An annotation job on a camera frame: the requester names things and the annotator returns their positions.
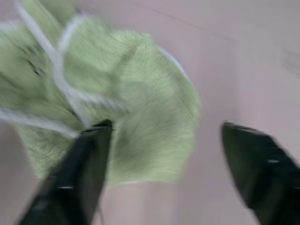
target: green fabric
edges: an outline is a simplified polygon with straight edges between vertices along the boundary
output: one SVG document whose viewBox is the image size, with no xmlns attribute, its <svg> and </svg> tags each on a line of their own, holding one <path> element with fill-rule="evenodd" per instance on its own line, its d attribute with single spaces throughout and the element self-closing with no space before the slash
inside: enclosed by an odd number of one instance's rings
<svg viewBox="0 0 300 225">
<path fill-rule="evenodd" d="M 23 6 L 54 48 L 76 14 L 72 0 L 26 0 Z M 113 30 L 87 16 L 63 56 L 64 77 L 75 90 L 126 106 L 80 100 L 91 124 L 114 122 L 108 184 L 177 180 L 194 148 L 200 103 L 193 85 L 150 35 Z M 26 25 L 0 32 L 0 119 L 13 121 L 3 114 L 18 112 L 83 130 L 53 77 L 53 62 Z M 73 138 L 22 121 L 14 124 L 33 168 L 45 177 Z"/>
</svg>

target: green towel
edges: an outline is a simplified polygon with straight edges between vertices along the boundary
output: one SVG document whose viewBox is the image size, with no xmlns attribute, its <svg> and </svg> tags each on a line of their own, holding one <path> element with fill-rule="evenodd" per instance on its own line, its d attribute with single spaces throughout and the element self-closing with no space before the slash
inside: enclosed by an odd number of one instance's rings
<svg viewBox="0 0 300 225">
<path fill-rule="evenodd" d="M 114 122 L 107 182 L 175 181 L 194 149 L 200 103 L 150 35 L 78 14 L 72 0 L 25 0 L 1 26 L 0 119 L 12 122 L 39 177 L 80 131 Z"/>
</svg>

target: tile floor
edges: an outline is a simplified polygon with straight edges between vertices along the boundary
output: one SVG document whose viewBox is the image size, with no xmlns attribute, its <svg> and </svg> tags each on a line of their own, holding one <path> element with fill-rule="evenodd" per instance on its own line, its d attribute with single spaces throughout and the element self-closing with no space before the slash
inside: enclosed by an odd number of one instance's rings
<svg viewBox="0 0 300 225">
<path fill-rule="evenodd" d="M 197 147 L 176 184 L 107 189 L 106 225 L 255 225 L 230 181 L 218 128 L 231 120 L 274 135 L 300 159 L 300 2 L 82 0 L 120 29 L 149 32 L 183 65 L 202 99 Z M 16 18 L 0 0 L 0 19 Z M 0 135 L 0 224 L 14 224 L 38 181 L 15 131 Z M 94 224 L 100 224 L 95 218 Z"/>
</svg>

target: white stripe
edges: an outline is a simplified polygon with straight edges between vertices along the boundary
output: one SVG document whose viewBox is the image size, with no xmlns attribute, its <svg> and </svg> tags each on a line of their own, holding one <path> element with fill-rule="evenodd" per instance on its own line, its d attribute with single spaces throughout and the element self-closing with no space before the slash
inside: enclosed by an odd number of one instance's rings
<svg viewBox="0 0 300 225">
<path fill-rule="evenodd" d="M 78 29 L 85 19 L 85 15 L 77 15 L 67 24 L 58 44 L 58 50 L 60 53 L 65 52 L 74 31 Z"/>
<path fill-rule="evenodd" d="M 115 100 L 110 100 L 109 98 L 102 97 L 101 95 L 87 94 L 82 91 L 74 90 L 74 89 L 71 89 L 70 93 L 72 94 L 72 96 L 76 96 L 80 100 L 87 103 L 102 104 L 106 107 L 111 107 L 113 109 L 119 109 L 124 111 L 128 110 L 123 103 Z"/>
<path fill-rule="evenodd" d="M 71 95 L 68 88 L 68 84 L 64 79 L 63 57 L 61 54 L 57 53 L 55 59 L 53 60 L 53 64 L 54 64 L 54 82 L 56 86 L 60 89 L 62 93 L 64 93 L 72 109 L 74 110 L 75 114 L 78 116 L 80 121 L 83 123 L 84 127 L 89 128 L 90 121 L 87 113 L 80 106 L 80 103 L 76 99 L 76 97 Z"/>
<path fill-rule="evenodd" d="M 71 129 L 60 121 L 50 120 L 43 117 L 26 115 L 9 109 L 0 109 L 0 119 L 14 123 L 35 126 L 39 128 L 49 129 L 66 134 L 72 138 L 76 138 L 79 132 Z"/>
<path fill-rule="evenodd" d="M 180 70 L 180 72 L 186 77 L 186 79 L 192 83 L 192 81 L 191 81 L 190 78 L 188 77 L 186 71 L 183 69 L 182 65 L 177 61 L 177 59 L 175 59 L 174 56 L 172 56 L 169 52 L 167 52 L 166 49 L 164 49 L 164 48 L 162 48 L 162 47 L 160 47 L 160 46 L 157 46 L 157 47 L 158 47 L 158 49 L 161 51 L 161 53 L 162 53 L 163 55 L 165 55 L 169 60 L 171 60 L 171 61 L 175 64 L 175 66 L 176 66 L 176 67 Z"/>
<path fill-rule="evenodd" d="M 37 39 L 39 44 L 42 46 L 42 48 L 45 50 L 47 55 L 54 59 L 55 57 L 55 49 L 50 43 L 50 41 L 47 39 L 47 37 L 44 35 L 43 31 L 40 29 L 39 25 L 34 21 L 34 19 L 29 15 L 29 13 L 18 3 L 16 3 L 16 8 L 19 12 L 20 17 L 27 25 L 28 29 L 31 31 L 31 33 L 34 35 L 34 37 Z"/>
</svg>

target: floor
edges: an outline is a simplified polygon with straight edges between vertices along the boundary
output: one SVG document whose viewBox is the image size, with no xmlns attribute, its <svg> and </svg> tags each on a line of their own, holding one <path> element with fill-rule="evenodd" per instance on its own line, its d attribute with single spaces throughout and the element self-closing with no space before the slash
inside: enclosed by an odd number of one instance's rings
<svg viewBox="0 0 300 225">
<path fill-rule="evenodd" d="M 197 147 L 175 184 L 107 188 L 106 225 L 256 225 L 226 168 L 219 125 L 230 120 L 274 135 L 300 160 L 298 0 L 82 0 L 120 29 L 150 33 L 183 65 L 204 111 Z M 0 19 L 16 18 L 0 0 Z M 38 181 L 15 131 L 0 134 L 0 224 L 21 215 Z M 94 224 L 100 224 L 96 217 Z"/>
</svg>

